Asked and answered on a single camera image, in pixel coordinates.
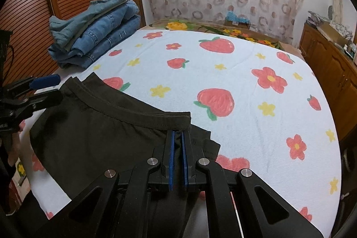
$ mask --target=cabinet handle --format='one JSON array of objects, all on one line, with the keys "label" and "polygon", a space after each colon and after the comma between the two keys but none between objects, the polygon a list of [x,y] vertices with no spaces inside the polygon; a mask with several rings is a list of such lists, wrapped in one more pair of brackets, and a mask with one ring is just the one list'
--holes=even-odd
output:
[{"label": "cabinet handle", "polygon": [[344,77],[345,77],[345,76],[343,75],[342,78],[341,78],[341,80],[340,80],[340,83],[339,83],[339,85],[338,85],[339,87],[341,86],[341,83],[342,83],[342,80],[343,80]]},{"label": "cabinet handle", "polygon": [[343,87],[345,87],[345,84],[346,84],[346,81],[347,81],[348,79],[346,78],[345,79],[345,81],[344,81],[344,83],[343,83],[343,85],[342,85],[342,90],[343,90]]}]

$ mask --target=bed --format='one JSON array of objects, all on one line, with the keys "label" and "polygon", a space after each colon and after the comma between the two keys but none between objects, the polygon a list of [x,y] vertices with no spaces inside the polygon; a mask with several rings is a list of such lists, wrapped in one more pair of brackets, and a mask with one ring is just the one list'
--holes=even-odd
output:
[{"label": "bed", "polygon": [[[218,163],[252,169],[329,237],[340,200],[340,150],[326,98],[299,57],[230,36],[144,29],[84,71],[57,70],[61,84],[92,72],[161,110],[190,111],[192,124],[221,145]],[[70,199],[31,149],[29,130],[41,113],[25,120],[20,158],[50,219]],[[185,237],[208,237],[203,195]]]}]

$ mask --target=cardboard box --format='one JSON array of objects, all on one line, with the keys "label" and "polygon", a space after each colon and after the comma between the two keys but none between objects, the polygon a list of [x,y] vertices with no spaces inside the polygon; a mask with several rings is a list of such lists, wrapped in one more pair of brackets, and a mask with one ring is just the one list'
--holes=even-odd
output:
[{"label": "cardboard box", "polygon": [[320,29],[335,43],[339,44],[342,48],[349,43],[343,36],[341,36],[328,22],[323,22]]}]

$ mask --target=black cable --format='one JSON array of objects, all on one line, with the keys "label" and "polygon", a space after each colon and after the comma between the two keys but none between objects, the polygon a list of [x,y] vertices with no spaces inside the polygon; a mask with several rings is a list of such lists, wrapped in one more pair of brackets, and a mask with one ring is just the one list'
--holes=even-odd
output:
[{"label": "black cable", "polygon": [[13,62],[14,62],[14,58],[15,58],[15,50],[14,50],[14,47],[13,47],[12,45],[9,45],[8,47],[11,48],[12,58],[11,58],[10,67],[8,68],[8,71],[7,71],[6,74],[5,74],[3,81],[6,80],[6,78],[7,78],[7,76],[8,76],[8,73],[10,72],[10,69],[11,69],[12,64],[13,64]]}]

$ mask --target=wooden door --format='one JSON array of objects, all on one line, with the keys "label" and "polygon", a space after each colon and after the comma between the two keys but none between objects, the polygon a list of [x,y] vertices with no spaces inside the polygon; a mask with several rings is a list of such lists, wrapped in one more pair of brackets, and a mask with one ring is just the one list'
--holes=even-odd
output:
[{"label": "wooden door", "polygon": [[304,32],[302,34],[301,41],[300,41],[300,50],[307,63],[309,63],[311,58],[311,53],[312,53],[311,48],[313,47],[313,43],[314,43],[314,33],[308,25],[305,25]]},{"label": "wooden door", "polygon": [[357,124],[357,76],[350,72],[341,85],[341,92],[332,107],[338,139],[342,140]]},{"label": "wooden door", "polygon": [[331,47],[330,52],[331,53],[328,56],[323,76],[320,78],[320,85],[324,91],[330,108],[332,108],[350,69],[346,60],[339,52],[335,51],[334,48]]},{"label": "wooden door", "polygon": [[331,55],[329,52],[329,46],[328,41],[324,37],[316,34],[316,40],[313,43],[313,46],[309,49],[309,51],[311,51],[311,56],[309,58],[309,62],[307,63],[311,67],[319,82],[324,77],[325,65]]}]

